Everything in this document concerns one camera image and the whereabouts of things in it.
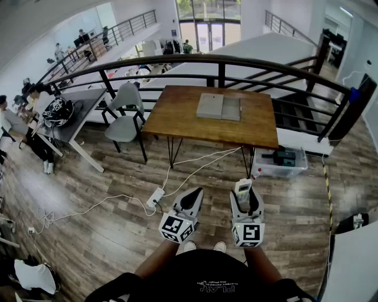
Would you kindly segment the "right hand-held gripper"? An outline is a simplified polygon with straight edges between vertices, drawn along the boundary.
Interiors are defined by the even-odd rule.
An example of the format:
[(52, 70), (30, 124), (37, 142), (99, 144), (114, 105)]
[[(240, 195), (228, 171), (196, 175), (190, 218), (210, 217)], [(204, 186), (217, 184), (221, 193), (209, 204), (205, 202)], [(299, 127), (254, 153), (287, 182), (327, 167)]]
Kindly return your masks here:
[(264, 208), (262, 197), (254, 187), (249, 190), (250, 216), (241, 216), (239, 201), (236, 193), (230, 191), (230, 203), (232, 208), (232, 235), (237, 247), (254, 248), (262, 241), (265, 231)]

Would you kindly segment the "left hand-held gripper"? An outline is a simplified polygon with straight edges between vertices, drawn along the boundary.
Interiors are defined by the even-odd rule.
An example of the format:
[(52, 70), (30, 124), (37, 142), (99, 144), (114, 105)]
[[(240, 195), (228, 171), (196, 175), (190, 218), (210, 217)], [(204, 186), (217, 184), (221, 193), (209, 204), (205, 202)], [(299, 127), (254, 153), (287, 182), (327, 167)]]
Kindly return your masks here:
[(195, 232), (204, 191), (196, 187), (179, 194), (168, 213), (164, 213), (159, 232), (167, 240), (183, 243)]

